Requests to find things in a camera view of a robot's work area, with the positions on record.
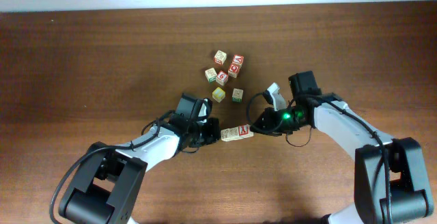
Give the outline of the block with green Z side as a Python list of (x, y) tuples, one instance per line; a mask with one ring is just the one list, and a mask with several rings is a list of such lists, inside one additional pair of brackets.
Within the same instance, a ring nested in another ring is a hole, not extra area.
[(229, 141), (230, 140), (230, 129), (223, 129), (221, 131), (221, 140), (222, 141)]

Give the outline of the snail picture block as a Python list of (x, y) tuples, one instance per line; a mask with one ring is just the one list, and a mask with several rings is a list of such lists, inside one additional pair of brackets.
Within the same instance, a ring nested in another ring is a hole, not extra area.
[(240, 133), (239, 133), (239, 128), (238, 127), (230, 128), (229, 129), (229, 140), (233, 141), (233, 140), (239, 140), (239, 139), (241, 139)]

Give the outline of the red letter Y block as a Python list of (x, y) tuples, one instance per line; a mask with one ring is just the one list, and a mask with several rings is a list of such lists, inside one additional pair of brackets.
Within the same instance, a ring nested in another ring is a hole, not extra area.
[(249, 138), (254, 135), (253, 131), (251, 131), (251, 128), (248, 124), (241, 125), (238, 127), (238, 135), (241, 138)]

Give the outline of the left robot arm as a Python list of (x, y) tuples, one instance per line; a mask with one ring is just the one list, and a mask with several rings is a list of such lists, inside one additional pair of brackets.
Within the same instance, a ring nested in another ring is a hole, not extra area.
[(212, 101), (182, 94), (178, 106), (147, 124), (140, 137), (120, 145), (93, 143), (61, 179), (71, 182), (58, 213), (73, 223), (132, 223), (132, 211), (147, 171), (181, 152), (217, 142)]

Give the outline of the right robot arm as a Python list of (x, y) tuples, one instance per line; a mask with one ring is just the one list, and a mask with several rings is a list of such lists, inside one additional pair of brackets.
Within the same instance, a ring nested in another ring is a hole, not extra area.
[(304, 126), (328, 135), (354, 160), (354, 201), (323, 216), (321, 223), (407, 223), (429, 217), (434, 200), (423, 151), (411, 137), (396, 139), (359, 117), (337, 94), (325, 94), (312, 71), (288, 79), (286, 102), (273, 83), (261, 92), (269, 107), (253, 132), (290, 136)]

